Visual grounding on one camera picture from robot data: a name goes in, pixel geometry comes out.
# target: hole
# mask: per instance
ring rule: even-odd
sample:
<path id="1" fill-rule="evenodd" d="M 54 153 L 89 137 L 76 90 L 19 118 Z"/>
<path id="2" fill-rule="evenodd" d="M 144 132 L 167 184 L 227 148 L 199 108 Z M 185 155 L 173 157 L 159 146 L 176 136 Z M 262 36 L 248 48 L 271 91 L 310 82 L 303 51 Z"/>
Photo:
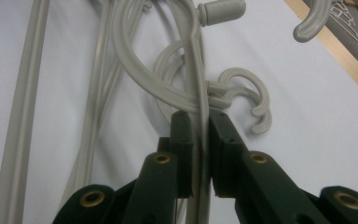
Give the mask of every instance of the hole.
<path id="1" fill-rule="evenodd" d="M 167 155 L 161 155 L 161 154 L 159 154 L 159 155 L 157 155 L 156 157 L 155 157 L 155 162 L 156 163 L 167 163 L 167 162 L 169 162 L 171 160 L 171 157 L 169 157 L 169 156 L 167 156 Z"/>
<path id="2" fill-rule="evenodd" d="M 303 214 L 299 214 L 296 215 L 296 223 L 298 224 L 314 224 L 315 222 L 312 220 L 312 218 L 303 215 Z"/>
<path id="3" fill-rule="evenodd" d="M 98 189 L 90 190 L 83 194 L 80 199 L 80 204 L 83 207 L 93 207 L 103 202 L 104 193 Z"/>
<path id="4" fill-rule="evenodd" d="M 334 194 L 334 198 L 342 205 L 350 209 L 358 210 L 358 199 L 354 196 L 339 190 Z"/>
<path id="5" fill-rule="evenodd" d="M 139 222 L 139 224 L 154 224 L 154 223 L 156 223 L 156 217 L 151 214 L 144 215 L 144 217 Z"/>
<path id="6" fill-rule="evenodd" d="M 267 161 L 267 157 L 262 155 L 262 154 L 252 154 L 251 158 L 253 161 L 257 162 L 257 163 L 265 163 Z"/>

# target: gray rod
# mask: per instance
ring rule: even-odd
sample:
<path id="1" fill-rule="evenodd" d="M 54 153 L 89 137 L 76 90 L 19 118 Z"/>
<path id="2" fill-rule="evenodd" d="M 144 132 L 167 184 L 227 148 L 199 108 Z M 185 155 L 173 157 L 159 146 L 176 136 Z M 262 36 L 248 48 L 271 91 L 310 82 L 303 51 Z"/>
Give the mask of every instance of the gray rod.
<path id="1" fill-rule="evenodd" d="M 0 173 L 0 224 L 22 223 L 48 4 L 34 0 L 25 37 Z"/>

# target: c-shaped hook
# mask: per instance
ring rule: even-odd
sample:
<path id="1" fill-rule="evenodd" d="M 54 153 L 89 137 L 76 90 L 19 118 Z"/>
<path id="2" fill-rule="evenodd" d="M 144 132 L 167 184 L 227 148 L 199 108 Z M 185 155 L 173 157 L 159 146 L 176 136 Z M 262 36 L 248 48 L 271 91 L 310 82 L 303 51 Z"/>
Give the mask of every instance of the c-shaped hook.
<path id="1" fill-rule="evenodd" d="M 313 0 L 307 18 L 293 31 L 295 40 L 304 43 L 319 34 L 327 22 L 332 4 L 332 0 Z"/>

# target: clamp jaw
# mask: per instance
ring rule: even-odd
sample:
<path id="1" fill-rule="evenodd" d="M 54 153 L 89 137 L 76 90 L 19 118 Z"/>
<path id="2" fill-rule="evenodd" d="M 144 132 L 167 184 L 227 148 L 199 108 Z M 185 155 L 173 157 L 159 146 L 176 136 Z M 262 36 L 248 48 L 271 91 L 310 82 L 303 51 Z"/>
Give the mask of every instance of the clamp jaw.
<path id="1" fill-rule="evenodd" d="M 228 115 L 210 112 L 210 152 L 216 196 L 235 198 L 241 224 L 358 224 L 358 192 L 328 187 L 315 197 L 298 188 L 269 155 L 249 151 Z M 171 137 L 146 157 L 139 177 L 114 191 L 90 185 L 77 191 L 53 223 L 176 223 L 176 200 L 192 195 L 191 123 L 172 116 Z"/>

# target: white surface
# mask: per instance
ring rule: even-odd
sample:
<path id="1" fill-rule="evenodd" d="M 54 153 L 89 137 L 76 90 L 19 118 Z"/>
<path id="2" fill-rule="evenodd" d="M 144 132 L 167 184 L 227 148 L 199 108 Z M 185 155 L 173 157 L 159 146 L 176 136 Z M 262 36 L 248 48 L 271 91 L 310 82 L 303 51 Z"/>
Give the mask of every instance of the white surface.
<path id="1" fill-rule="evenodd" d="M 299 19 L 283 1 L 248 0 L 238 21 L 203 28 L 207 79 L 246 68 L 268 87 L 273 124 L 262 136 L 246 100 L 227 111 L 248 148 L 269 153 L 302 188 L 358 190 L 358 87 L 317 40 L 292 37 Z M 0 163 L 32 1 L 0 1 Z M 143 15 L 134 47 L 147 67 L 177 36 L 164 2 Z M 98 16 L 88 1 L 50 3 L 23 223 L 49 223 L 79 148 Z M 93 183 L 133 180 L 169 127 L 154 99 L 123 76 L 103 125 Z M 238 223 L 233 201 L 213 199 L 210 223 Z"/>

